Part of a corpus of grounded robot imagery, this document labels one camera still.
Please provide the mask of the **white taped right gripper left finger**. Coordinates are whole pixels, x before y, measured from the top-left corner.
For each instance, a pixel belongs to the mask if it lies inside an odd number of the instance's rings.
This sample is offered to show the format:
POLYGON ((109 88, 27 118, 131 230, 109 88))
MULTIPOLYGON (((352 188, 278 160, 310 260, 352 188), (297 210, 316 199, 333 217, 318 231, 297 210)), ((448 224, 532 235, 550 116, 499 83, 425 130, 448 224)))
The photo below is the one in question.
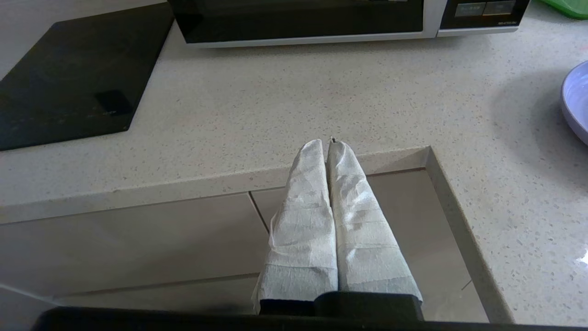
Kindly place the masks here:
POLYGON ((336 233, 321 140, 298 151, 286 194, 269 224, 269 251, 253 293, 258 314, 270 303, 313 303, 338 290, 336 233))

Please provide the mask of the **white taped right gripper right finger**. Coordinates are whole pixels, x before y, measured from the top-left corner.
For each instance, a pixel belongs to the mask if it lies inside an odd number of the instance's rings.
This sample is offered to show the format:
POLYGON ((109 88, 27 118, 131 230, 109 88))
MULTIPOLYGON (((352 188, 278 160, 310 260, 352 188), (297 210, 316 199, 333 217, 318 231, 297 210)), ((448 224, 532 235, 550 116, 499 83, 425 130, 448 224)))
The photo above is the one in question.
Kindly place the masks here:
POLYGON ((422 294, 354 151, 330 141, 330 205, 336 229, 340 291, 422 294))

